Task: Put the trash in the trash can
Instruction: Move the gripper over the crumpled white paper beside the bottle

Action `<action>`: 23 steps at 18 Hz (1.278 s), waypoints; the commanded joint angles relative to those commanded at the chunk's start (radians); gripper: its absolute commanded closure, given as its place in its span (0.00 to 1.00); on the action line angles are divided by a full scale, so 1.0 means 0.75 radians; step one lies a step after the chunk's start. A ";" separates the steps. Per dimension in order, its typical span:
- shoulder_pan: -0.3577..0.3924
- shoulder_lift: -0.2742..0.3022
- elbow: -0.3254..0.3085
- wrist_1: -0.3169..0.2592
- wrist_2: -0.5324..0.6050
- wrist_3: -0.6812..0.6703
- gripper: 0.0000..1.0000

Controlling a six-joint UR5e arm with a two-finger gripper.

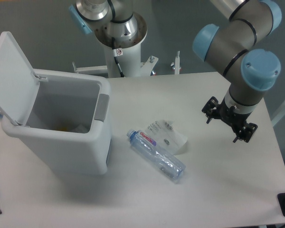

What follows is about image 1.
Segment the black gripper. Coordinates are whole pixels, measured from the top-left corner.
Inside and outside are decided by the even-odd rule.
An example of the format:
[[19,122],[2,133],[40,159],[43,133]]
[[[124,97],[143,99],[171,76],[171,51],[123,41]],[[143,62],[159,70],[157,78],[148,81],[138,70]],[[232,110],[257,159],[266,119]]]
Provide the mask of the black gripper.
[[212,96],[202,108],[202,112],[207,117],[207,124],[212,119],[220,119],[232,126],[232,130],[236,134],[233,143],[238,140],[248,143],[258,128],[255,123],[247,123],[247,118],[251,115],[251,108],[238,104],[231,97],[224,97],[222,103],[219,104],[216,97]]

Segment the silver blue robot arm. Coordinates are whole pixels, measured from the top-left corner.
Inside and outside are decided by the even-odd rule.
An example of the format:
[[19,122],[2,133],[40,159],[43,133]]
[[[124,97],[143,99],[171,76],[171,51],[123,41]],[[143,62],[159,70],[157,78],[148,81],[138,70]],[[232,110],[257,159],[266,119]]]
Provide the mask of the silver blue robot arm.
[[[271,0],[215,0],[213,5],[229,20],[221,29],[203,27],[192,49],[230,82],[222,102],[211,97],[202,109],[207,120],[220,119],[231,127],[236,140],[249,142],[257,125],[248,123],[265,93],[281,71],[278,57],[255,44],[280,24],[282,13]],[[83,33],[94,33],[104,48],[109,77],[150,76],[150,61],[141,62],[141,43],[147,35],[145,20],[131,0],[78,0],[70,15]]]

